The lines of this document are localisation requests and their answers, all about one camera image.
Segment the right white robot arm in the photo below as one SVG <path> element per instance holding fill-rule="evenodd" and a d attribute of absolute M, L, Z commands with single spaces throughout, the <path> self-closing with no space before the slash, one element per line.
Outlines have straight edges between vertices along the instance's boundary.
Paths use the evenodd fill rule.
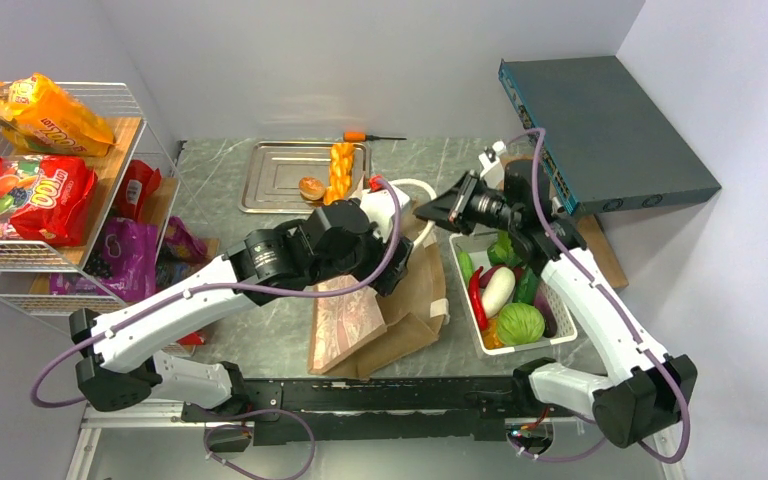
<path fill-rule="evenodd" d="M 688 355 L 674 356 L 624 306 L 599 272 L 574 223 L 555 217 L 550 180 L 538 161 L 514 160 L 501 189 L 469 171 L 415 215 L 463 235 L 479 226 L 507 233 L 516 254 L 556 293 L 591 340 L 606 368 L 603 376 L 541 358 L 516 370 L 511 401 L 534 415 L 546 405 L 595 422 L 621 448 L 675 424 L 689 443 L 689 401 L 698 371 Z"/>

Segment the red chili pepper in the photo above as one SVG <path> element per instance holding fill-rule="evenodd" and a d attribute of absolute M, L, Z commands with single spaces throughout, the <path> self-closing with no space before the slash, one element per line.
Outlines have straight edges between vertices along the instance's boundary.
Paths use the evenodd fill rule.
<path fill-rule="evenodd" d="M 475 317 L 476 325 L 480 332 L 488 328 L 488 320 L 481 300 L 480 279 L 483 268 L 477 268 L 468 281 L 468 298 Z"/>

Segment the white perforated plastic basket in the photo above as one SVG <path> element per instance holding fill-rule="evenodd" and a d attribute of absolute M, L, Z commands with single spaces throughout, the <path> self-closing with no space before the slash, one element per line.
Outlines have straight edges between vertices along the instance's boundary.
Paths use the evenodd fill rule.
<path fill-rule="evenodd" d="M 555 348 L 578 338 L 573 316 L 560 295 L 531 268 L 515 264 L 505 234 L 454 234 L 449 246 L 478 356 Z"/>

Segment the green bumpy cucumber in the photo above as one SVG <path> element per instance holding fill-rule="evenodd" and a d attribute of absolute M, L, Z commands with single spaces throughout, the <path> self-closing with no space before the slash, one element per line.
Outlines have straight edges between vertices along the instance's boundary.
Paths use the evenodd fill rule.
<path fill-rule="evenodd" d="M 475 272 L 474 263 L 469 253 L 458 251 L 456 254 L 458 269 L 461 273 L 464 285 L 469 287 L 470 280 Z"/>

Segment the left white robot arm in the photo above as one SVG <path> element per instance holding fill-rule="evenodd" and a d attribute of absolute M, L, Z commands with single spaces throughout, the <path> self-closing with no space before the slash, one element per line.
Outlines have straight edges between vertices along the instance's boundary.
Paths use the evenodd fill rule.
<path fill-rule="evenodd" d="M 281 297 L 317 298 L 315 285 L 341 276 L 381 296 L 391 294 L 407 273 L 413 248 L 398 231 L 407 203 L 386 191 L 338 200 L 306 219 L 250 232 L 195 274 L 122 310 L 74 312 L 75 342 L 101 338 L 81 350 L 79 390 L 101 412 L 165 399 L 197 405 L 224 420 L 239 417 L 250 400 L 236 364 L 198 363 L 163 347 Z"/>

